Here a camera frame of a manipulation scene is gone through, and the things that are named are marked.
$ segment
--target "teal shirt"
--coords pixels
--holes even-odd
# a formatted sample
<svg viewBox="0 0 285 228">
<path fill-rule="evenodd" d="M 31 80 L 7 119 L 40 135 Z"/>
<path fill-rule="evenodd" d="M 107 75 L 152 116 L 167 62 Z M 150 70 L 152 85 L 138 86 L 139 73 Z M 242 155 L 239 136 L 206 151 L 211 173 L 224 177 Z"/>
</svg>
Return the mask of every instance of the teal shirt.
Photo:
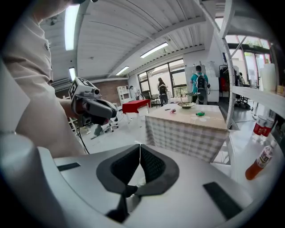
<svg viewBox="0 0 285 228">
<path fill-rule="evenodd" d="M 198 78 L 198 76 L 196 74 L 193 74 L 192 77 L 191 77 L 191 80 L 193 81 L 193 87 L 192 87 L 192 92 L 193 93 L 197 93 L 197 91 L 198 91 L 197 87 L 196 87 L 196 84 L 195 84 L 195 82 L 196 82 L 196 80 Z M 204 78 L 206 79 L 207 83 L 209 83 L 209 80 L 208 80 L 208 77 L 207 77 L 206 74 L 204 74 Z"/>
</svg>

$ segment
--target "red table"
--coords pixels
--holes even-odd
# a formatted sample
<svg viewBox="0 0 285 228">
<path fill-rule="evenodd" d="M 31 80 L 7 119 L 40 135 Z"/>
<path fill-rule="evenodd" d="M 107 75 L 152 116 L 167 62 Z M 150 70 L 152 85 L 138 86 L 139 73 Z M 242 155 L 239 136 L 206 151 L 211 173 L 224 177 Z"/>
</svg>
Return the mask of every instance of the red table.
<svg viewBox="0 0 285 228">
<path fill-rule="evenodd" d="M 123 114 L 126 114 L 127 118 L 128 118 L 128 122 L 130 123 L 130 119 L 128 117 L 128 113 L 136 113 L 137 116 L 138 116 L 138 119 L 140 121 L 140 116 L 138 114 L 138 109 L 140 107 L 143 107 L 147 105 L 147 109 L 148 109 L 148 112 L 149 112 L 149 108 L 151 106 L 151 101 L 149 99 L 146 99 L 146 100 L 138 100 L 138 101 L 131 101 L 131 102 L 128 102 L 128 103 L 125 103 L 122 105 L 122 110 L 123 110 Z"/>
</svg>

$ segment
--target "white shirt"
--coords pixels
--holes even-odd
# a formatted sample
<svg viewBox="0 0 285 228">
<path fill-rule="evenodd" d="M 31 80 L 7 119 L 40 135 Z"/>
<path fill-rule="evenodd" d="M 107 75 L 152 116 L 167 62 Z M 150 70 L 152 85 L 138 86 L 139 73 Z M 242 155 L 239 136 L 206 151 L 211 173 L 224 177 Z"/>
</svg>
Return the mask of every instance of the white shirt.
<svg viewBox="0 0 285 228">
<path fill-rule="evenodd" d="M 85 154 L 73 134 L 55 91 L 51 54 L 45 32 L 33 17 L 19 21 L 3 51 L 3 60 L 17 84 L 30 98 L 16 133 L 56 157 Z"/>
<path fill-rule="evenodd" d="M 132 89 L 130 89 L 130 94 L 131 94 L 132 98 L 138 97 L 139 96 L 138 89 L 136 87 L 133 87 Z"/>
</svg>

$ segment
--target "brick wall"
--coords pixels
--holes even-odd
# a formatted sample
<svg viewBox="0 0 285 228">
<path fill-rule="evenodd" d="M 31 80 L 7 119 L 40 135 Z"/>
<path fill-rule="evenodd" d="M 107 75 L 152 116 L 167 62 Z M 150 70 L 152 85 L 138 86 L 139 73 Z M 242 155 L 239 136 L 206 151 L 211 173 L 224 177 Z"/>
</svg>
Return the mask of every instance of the brick wall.
<svg viewBox="0 0 285 228">
<path fill-rule="evenodd" d="M 117 92 L 118 86 L 127 86 L 127 80 L 116 80 L 116 81 L 103 81 L 98 83 L 93 83 L 97 88 L 100 89 L 100 93 L 104 100 L 107 100 L 111 103 L 117 103 L 118 106 L 121 106 L 119 95 Z M 63 95 L 69 97 L 68 90 L 62 90 L 55 93 L 58 98 L 63 98 Z"/>
</svg>

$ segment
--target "orange bottle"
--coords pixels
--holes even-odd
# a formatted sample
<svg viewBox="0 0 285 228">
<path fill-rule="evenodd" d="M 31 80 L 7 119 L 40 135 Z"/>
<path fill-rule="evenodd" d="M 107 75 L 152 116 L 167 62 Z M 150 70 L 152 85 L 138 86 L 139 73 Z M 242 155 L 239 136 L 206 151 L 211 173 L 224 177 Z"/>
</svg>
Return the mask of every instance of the orange bottle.
<svg viewBox="0 0 285 228">
<path fill-rule="evenodd" d="M 245 171 L 245 177 L 252 180 L 255 176 L 264 169 L 273 156 L 273 149 L 277 145 L 275 140 L 272 140 L 269 146 L 263 148 L 263 151 L 255 162 Z"/>
</svg>

